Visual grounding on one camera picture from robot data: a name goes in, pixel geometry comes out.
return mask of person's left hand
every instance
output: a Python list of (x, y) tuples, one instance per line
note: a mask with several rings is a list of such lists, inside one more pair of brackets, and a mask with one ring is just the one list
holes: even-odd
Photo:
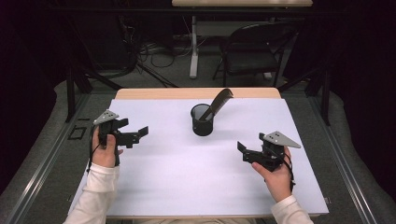
[(114, 151), (116, 150), (116, 137), (113, 134), (107, 135), (107, 146), (102, 146), (99, 143), (99, 127), (97, 127), (93, 132), (92, 150), (94, 150), (92, 155), (93, 163), (107, 168), (113, 168), (115, 166), (116, 156), (114, 155)]

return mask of chair backrest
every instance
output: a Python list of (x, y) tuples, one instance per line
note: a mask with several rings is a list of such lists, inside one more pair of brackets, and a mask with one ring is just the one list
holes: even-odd
[(226, 46), (235, 43), (287, 43), (297, 33), (296, 26), (289, 22), (252, 24), (234, 31)]

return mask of hand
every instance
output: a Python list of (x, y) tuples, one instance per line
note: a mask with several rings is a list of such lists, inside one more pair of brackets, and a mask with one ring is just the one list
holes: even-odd
[[(285, 147), (285, 153), (291, 158), (287, 147)], [(285, 162), (288, 164), (290, 164), (289, 158), (285, 156)], [(268, 171), (257, 162), (253, 162), (251, 165), (264, 178), (267, 188), (277, 203), (291, 195), (290, 172), (285, 164), (282, 163), (273, 172)]]
[(107, 146), (102, 146), (99, 143), (99, 128), (96, 128), (92, 137), (92, 162), (96, 165), (113, 168), (116, 163), (116, 156), (114, 150), (116, 149), (116, 137), (113, 134), (107, 135)]

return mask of person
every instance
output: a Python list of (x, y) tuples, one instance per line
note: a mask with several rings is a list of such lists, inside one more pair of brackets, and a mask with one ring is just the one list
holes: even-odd
[[(98, 128), (92, 136), (92, 166), (88, 173), (87, 184), (76, 203), (76, 206), (66, 218), (65, 224), (77, 223), (106, 223), (106, 213), (113, 203), (117, 194), (117, 184), (120, 175), (120, 167), (115, 167), (114, 150), (116, 139), (113, 135), (107, 136), (107, 145), (100, 146)], [(290, 151), (285, 147), (285, 161), (290, 163)], [(282, 164), (273, 172), (268, 171), (257, 162), (252, 167), (265, 180), (265, 184), (273, 196), (276, 204), (271, 211), (279, 224), (283, 223), (313, 223), (309, 215), (298, 204), (290, 190), (290, 172), (285, 164)], [(254, 218), (229, 218), (229, 219), (195, 219), (195, 220), (134, 220), (134, 223), (227, 223), (244, 224), (256, 223)]]

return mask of black cup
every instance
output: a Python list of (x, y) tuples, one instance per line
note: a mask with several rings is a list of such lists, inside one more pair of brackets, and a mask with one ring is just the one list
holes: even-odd
[(196, 105), (191, 110), (192, 130), (199, 136), (207, 136), (213, 132), (213, 113), (210, 113), (206, 119), (199, 120), (199, 118), (206, 112), (209, 105)]

